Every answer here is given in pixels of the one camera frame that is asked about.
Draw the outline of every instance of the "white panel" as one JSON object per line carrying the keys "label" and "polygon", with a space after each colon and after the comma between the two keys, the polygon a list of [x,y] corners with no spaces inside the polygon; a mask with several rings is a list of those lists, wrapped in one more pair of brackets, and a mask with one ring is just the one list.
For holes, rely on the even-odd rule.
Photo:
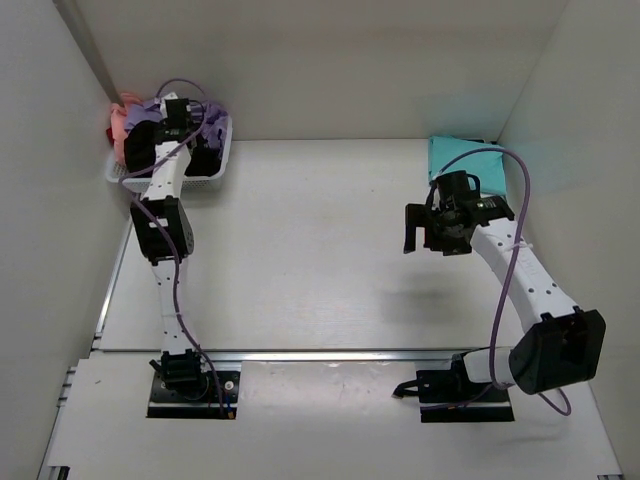
{"label": "white panel", "polygon": [[639,45],[637,0],[572,1],[501,139],[531,169],[529,238],[558,283],[607,321],[592,386],[633,479],[640,478]]}
{"label": "white panel", "polygon": [[[477,255],[403,255],[427,142],[235,142],[219,195],[184,199],[184,306],[214,349],[455,348],[489,341],[500,283]],[[509,302],[502,344],[522,328]],[[129,239],[103,349],[158,350],[149,262]]]}
{"label": "white panel", "polygon": [[124,215],[101,178],[107,99],[50,1],[0,7],[0,478],[37,476],[89,349]]}
{"label": "white panel", "polygon": [[494,139],[566,2],[78,3],[118,88],[199,81],[239,139]]}
{"label": "white panel", "polygon": [[83,480],[595,479],[618,473],[587,385],[564,418],[513,393],[515,422],[421,424],[391,397],[412,363],[244,363],[238,419],[145,418],[145,355],[105,354],[78,369],[50,463]]}

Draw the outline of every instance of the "teal cloth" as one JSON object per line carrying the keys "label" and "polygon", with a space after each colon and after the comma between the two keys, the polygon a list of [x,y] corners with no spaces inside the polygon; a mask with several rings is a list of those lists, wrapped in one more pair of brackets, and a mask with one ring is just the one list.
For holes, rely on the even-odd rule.
{"label": "teal cloth", "polygon": [[[454,137],[429,138],[429,182],[433,175],[458,155],[483,146],[497,147]],[[469,155],[449,167],[445,173],[466,170],[480,179],[480,191],[491,195],[507,195],[507,185],[502,166],[502,153],[482,152]]]}

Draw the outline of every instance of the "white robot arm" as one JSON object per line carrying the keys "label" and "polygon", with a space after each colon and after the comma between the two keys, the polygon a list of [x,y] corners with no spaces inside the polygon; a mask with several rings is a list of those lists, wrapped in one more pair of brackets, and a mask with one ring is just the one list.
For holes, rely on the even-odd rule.
{"label": "white robot arm", "polygon": [[[160,362],[152,366],[167,389],[192,397],[207,388],[210,368],[202,358],[193,328],[174,301],[178,295],[176,262],[182,267],[193,253],[191,225],[180,202],[180,193],[197,131],[188,99],[168,95],[161,99],[163,120],[156,132],[155,163],[147,191],[131,205],[131,217],[142,254],[151,263],[160,294],[163,344]],[[171,238],[175,250],[159,231],[150,213]]]}
{"label": "white robot arm", "polygon": [[[469,187],[471,178],[476,188]],[[444,255],[475,250],[500,282],[517,241],[520,247],[509,298],[520,317],[524,337],[514,348],[491,349],[463,356],[473,383],[517,384],[528,394],[540,393],[593,378],[602,348],[605,323],[596,310],[584,312],[546,272],[529,245],[516,239],[514,214],[501,197],[481,198],[477,177],[465,171],[441,175],[434,181],[426,205],[406,207],[405,253],[415,250],[415,230],[425,229],[424,246]],[[434,193],[439,204],[434,207]]]}

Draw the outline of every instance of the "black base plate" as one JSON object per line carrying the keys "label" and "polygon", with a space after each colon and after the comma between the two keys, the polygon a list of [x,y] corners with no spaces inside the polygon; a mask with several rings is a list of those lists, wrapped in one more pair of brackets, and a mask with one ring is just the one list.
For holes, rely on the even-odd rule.
{"label": "black base plate", "polygon": [[210,380],[209,391],[203,392],[201,398],[185,398],[174,390],[163,386],[162,379],[157,373],[153,376],[149,404],[147,406],[147,418],[203,418],[217,420],[232,420],[238,414],[238,395],[240,392],[240,372],[231,370],[219,370],[218,379],[224,390],[226,382],[233,382],[231,390],[224,390],[231,404],[231,409],[224,405],[224,414],[220,414],[218,393],[213,387],[213,379]]}
{"label": "black base plate", "polygon": [[495,388],[465,407],[425,409],[427,405],[464,402],[478,396],[489,385],[469,381],[461,358],[453,359],[450,370],[419,370],[416,375],[422,423],[514,421],[509,393]]}

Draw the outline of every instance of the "white table surface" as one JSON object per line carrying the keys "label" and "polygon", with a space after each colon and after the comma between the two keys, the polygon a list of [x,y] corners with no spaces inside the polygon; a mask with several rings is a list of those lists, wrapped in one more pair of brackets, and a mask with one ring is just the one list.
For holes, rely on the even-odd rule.
{"label": "white table surface", "polygon": [[[186,196],[182,292],[205,348],[484,346],[500,284],[475,254],[402,254],[425,140],[234,142],[222,190]],[[158,350],[158,293],[129,238],[101,348]],[[522,335],[512,305],[500,343]]]}
{"label": "white table surface", "polygon": [[245,362],[235,421],[145,418],[151,354],[82,360],[49,458],[71,479],[585,480],[620,473],[586,384],[561,417],[512,389],[515,422],[421,424],[412,363]]}

